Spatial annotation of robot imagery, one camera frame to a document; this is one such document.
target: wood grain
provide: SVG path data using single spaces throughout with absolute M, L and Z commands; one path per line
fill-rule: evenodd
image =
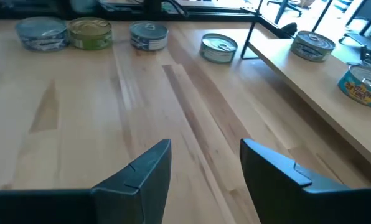
M 337 87 L 348 65 L 333 55 L 323 63 L 307 61 L 289 50 L 291 43 L 266 40 L 249 46 L 371 162 L 371 108 L 356 103 Z
M 164 138 L 164 223 L 259 223 L 241 138 L 351 187 L 371 185 L 359 153 L 264 62 L 240 60 L 240 49 L 230 65 L 198 55 L 208 32 L 241 47 L 247 23 L 167 22 L 169 44 L 153 54 L 130 46 L 129 22 L 112 22 L 109 49 L 51 54 L 23 49 L 15 23 L 0 21 L 0 189 L 91 187 Z M 253 41 L 273 38 L 256 31 Z

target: can rim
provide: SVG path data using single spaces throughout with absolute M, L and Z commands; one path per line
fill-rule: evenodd
M 222 37 L 222 38 L 228 40 L 229 42 L 233 43 L 235 49 L 234 49 L 234 50 L 229 50 L 229 51 L 226 51 L 226 52 L 235 52 L 235 51 L 237 51 L 237 49 L 238 49 L 238 44 L 237 44 L 237 42 L 236 42 L 234 39 L 232 39 L 231 37 L 226 36 L 226 35 L 223 35 L 223 34 L 215 34 L 215 33 L 208 33 L 208 34 L 205 34 L 205 35 L 202 36 L 202 39 L 201 39 L 202 43 L 204 43 L 204 39 L 208 38 L 209 36 L 212 36 L 212 37 L 213 37 L 213 36 L 216 36 L 216 37 Z
M 19 28 L 20 25 L 22 25 L 23 23 L 25 22 L 28 22 L 28 21 L 33 21 L 33 20 L 41 20 L 41 19 L 46 19 L 46 20 L 51 20 L 51 21 L 56 21 L 58 23 L 60 23 L 62 25 L 62 30 L 60 30 L 59 34 L 65 32 L 67 30 L 67 26 L 65 24 L 65 21 L 59 19 L 59 18 L 56 18 L 56 17 L 50 17 L 50 16 L 34 16 L 34 17 L 29 17 L 29 18 L 26 18 L 26 19 L 21 19 L 17 24 L 16 24 L 16 30 L 17 30 L 17 33 L 23 37 L 52 37 L 52 36 L 55 36 L 57 34 L 49 34 L 49 35 L 26 35 L 26 34 L 23 34 L 23 32 L 21 31 L 21 29 Z
M 154 37 L 154 38 L 147 37 L 147 36 L 145 36 L 145 35 L 135 34 L 135 33 L 133 32 L 133 30 L 132 30 L 132 27 L 134 27 L 135 25 L 140 24 L 140 23 L 142 23 L 142 22 L 152 22 L 152 23 L 154 23 L 154 24 L 158 24 L 158 25 L 164 27 L 165 30 L 166 30 L 166 32 L 165 32 L 165 34 L 160 35 L 159 37 Z M 167 35 L 168 35 L 168 33 L 169 33 L 169 29 L 168 29 L 166 26 L 164 26 L 163 24 L 160 24 L 160 23 L 155 22 L 155 21 L 136 21 L 136 22 L 132 22 L 132 23 L 130 24 L 130 32 L 131 32 L 132 34 L 135 34 L 135 35 L 137 35 L 137 36 L 140 36 L 140 37 L 143 37 L 143 38 L 146 38 L 146 39 L 163 39 L 163 38 L 167 37 Z
M 349 65 L 349 69 L 348 69 L 348 71 L 350 72 L 350 74 L 354 77 L 354 78 L 356 78 L 356 79 L 358 79 L 358 80 L 360 80 L 359 78 L 357 78 L 354 74 L 353 74 L 353 68 L 362 68 L 362 69 L 365 69 L 365 70 L 369 70 L 370 72 L 371 72 L 371 67 L 368 67 L 368 66 L 364 66 L 364 65 Z
M 320 38 L 320 39 L 324 39 L 325 41 L 327 41 L 328 43 L 330 43 L 330 47 L 321 47 L 321 46 L 316 46 L 316 47 L 319 47 L 319 48 L 322 48 L 322 49 L 326 49 L 326 50 L 334 50 L 336 48 L 336 44 L 335 42 L 333 42 L 330 38 L 326 37 L 326 36 L 323 36 L 321 34 L 317 34 L 315 32 L 311 32 L 311 31 L 306 31 L 306 30 L 301 30 L 298 32 L 298 34 L 296 34 L 296 36 L 298 36 L 300 33 L 302 34 L 314 34 L 316 37 Z
M 101 20 L 101 21 L 104 21 L 107 23 L 107 26 L 109 27 L 109 30 L 103 34 L 90 34 L 90 35 L 84 35 L 84 34 L 77 34 L 77 33 L 74 33 L 72 30 L 73 30 L 73 23 L 74 22 L 78 22 L 78 21 L 82 21 L 82 20 Z M 77 35 L 77 36 L 81 36 L 81 37 L 98 37 L 98 36 L 101 36 L 101 35 L 106 35 L 108 33 L 110 33 L 112 31 L 112 25 L 111 23 L 108 21 L 108 20 L 105 20 L 105 19 L 102 19 L 102 18 L 97 18 L 97 17 L 81 17 L 81 18 L 77 18 L 77 19 L 74 19 L 72 21 L 70 21 L 68 23 L 68 30 L 71 34 L 73 35 Z

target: stacked can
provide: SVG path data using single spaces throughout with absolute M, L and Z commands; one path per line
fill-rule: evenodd
M 299 32 L 293 40 L 291 51 L 297 56 L 312 62 L 324 62 L 335 49 L 335 43 L 309 31 Z
M 209 62 L 230 63 L 237 48 L 237 43 L 225 35 L 205 34 L 202 37 L 199 54 Z
M 32 51 L 52 52 L 69 44 L 65 22 L 53 17 L 23 19 L 16 26 L 23 46 Z
M 371 68 L 352 65 L 339 80 L 339 88 L 353 100 L 371 107 Z
M 83 50 L 100 50 L 112 44 L 111 24 L 94 17 L 75 19 L 68 25 L 71 43 Z
M 131 45 L 139 50 L 161 50 L 167 45 L 168 29 L 153 21 L 138 21 L 130 25 Z

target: tin can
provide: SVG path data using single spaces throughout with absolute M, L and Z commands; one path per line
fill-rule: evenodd
M 54 17 L 31 17 L 17 23 L 23 46 L 37 52 L 62 50 L 69 44 L 65 22 Z
M 312 62 L 324 62 L 328 59 L 336 44 L 324 37 L 309 31 L 299 32 L 293 40 L 291 51 L 297 56 Z
M 339 80 L 339 88 L 353 100 L 371 107 L 371 68 L 352 65 Z
M 166 47 L 169 30 L 153 21 L 138 21 L 130 25 L 131 45 L 139 50 L 154 51 Z
M 209 62 L 230 63 L 237 48 L 237 43 L 225 35 L 205 34 L 202 37 L 199 54 Z
M 100 18 L 84 17 L 68 25 L 71 44 L 83 50 L 101 50 L 112 44 L 111 24 Z

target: can lid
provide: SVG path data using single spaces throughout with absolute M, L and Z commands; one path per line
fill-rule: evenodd
M 222 34 L 205 34 L 202 37 L 202 42 L 206 46 L 222 52 L 233 52 L 238 47 L 233 39 Z
M 26 37 L 48 37 L 66 30 L 64 21 L 54 17 L 31 17 L 17 23 L 17 32 Z
M 298 33 L 298 36 L 306 41 L 309 44 L 313 44 L 314 46 L 329 49 L 332 50 L 335 48 L 335 43 L 328 39 L 327 37 L 324 37 L 323 35 L 316 34 L 314 32 L 309 31 L 301 31 Z
M 361 65 L 350 66 L 349 71 L 353 76 L 371 87 L 371 68 Z
M 146 39 L 163 39 L 169 31 L 164 25 L 153 21 L 138 21 L 130 25 L 130 32 Z
M 72 33 L 78 35 L 104 35 L 111 31 L 111 24 L 104 19 L 85 17 L 71 21 L 69 29 Z

